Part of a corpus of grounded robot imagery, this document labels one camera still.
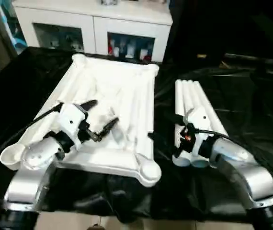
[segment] black plastic sheet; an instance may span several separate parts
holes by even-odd
[[[0,145],[31,122],[71,64],[70,52],[29,48],[0,73]],[[203,69],[184,73],[161,66],[155,85],[155,131],[173,143],[176,79],[200,81],[225,129],[273,174],[273,76]],[[45,199],[46,211],[116,215],[129,222],[153,219],[247,221],[231,184],[215,169],[179,168],[155,144],[162,178],[152,188],[136,179],[58,169]],[[0,163],[0,207],[14,172]]]

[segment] wire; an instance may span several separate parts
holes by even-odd
[[[26,131],[27,128],[29,128],[30,126],[32,126],[34,123],[38,122],[39,120],[43,119],[44,117],[46,117],[47,115],[49,115],[52,112],[55,111],[59,111],[62,107],[62,103],[56,105],[55,107],[51,108],[50,110],[48,110],[47,112],[43,113],[42,115],[40,115],[39,117],[37,117],[36,119],[34,119],[32,122],[30,122],[29,124],[27,124],[24,128],[20,129],[19,131],[17,131],[13,136],[11,136],[9,139],[7,139],[1,146],[0,146],[0,152],[2,152],[7,146],[8,144],[14,140],[16,137],[18,137],[19,135],[21,135],[23,132]]]
[[[210,130],[197,129],[197,128],[195,129],[195,132],[196,132],[196,133],[207,133],[207,134],[217,135],[217,136],[219,136],[219,137],[221,137],[221,138],[225,138],[225,139],[227,139],[227,140],[230,140],[230,141],[232,141],[233,143],[236,143],[237,145],[240,145],[240,146],[243,147],[243,145],[242,145],[241,143],[239,143],[239,142],[236,141],[235,139],[230,138],[230,137],[228,137],[227,135],[222,134],[222,133],[218,133],[218,132],[210,131]]]

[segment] tile floor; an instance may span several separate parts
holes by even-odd
[[[252,230],[249,224],[139,219],[123,225],[115,217],[99,217],[85,214],[53,212],[41,213],[37,230],[86,230],[100,224],[106,230]]]

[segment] white plastic tray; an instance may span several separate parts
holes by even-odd
[[[79,151],[71,148],[60,167],[135,177],[144,186],[153,186],[160,179],[161,170],[153,160],[153,142],[147,133],[153,131],[154,78],[159,67],[82,54],[75,54],[72,59],[72,65],[37,117],[59,101],[81,104],[98,99],[111,106],[119,123],[101,142],[85,142]],[[17,144],[27,146],[57,130],[57,115],[51,113],[28,128]],[[124,136],[115,138],[117,133]]]

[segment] white cabinet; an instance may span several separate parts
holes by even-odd
[[[167,4],[141,0],[15,0],[28,46],[162,62],[172,25]]]

